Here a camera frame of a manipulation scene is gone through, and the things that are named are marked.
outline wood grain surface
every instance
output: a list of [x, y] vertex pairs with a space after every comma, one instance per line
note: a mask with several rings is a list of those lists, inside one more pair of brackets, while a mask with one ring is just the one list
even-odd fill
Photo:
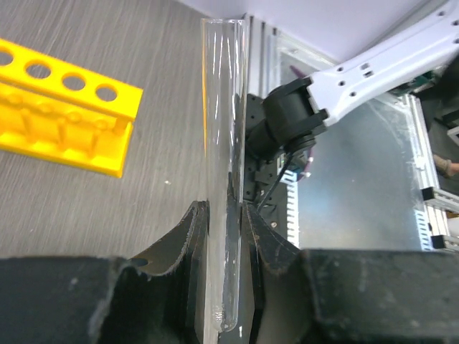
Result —
[[0, 37], [144, 89], [122, 179], [0, 152], [0, 257], [130, 257], [204, 198], [201, 17], [168, 0], [0, 0]]

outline clear glass tube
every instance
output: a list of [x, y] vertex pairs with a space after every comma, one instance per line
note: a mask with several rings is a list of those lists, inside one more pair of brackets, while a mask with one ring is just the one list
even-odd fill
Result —
[[201, 28], [207, 286], [212, 324], [226, 332], [237, 324], [239, 302], [248, 27], [244, 20], [203, 19]]

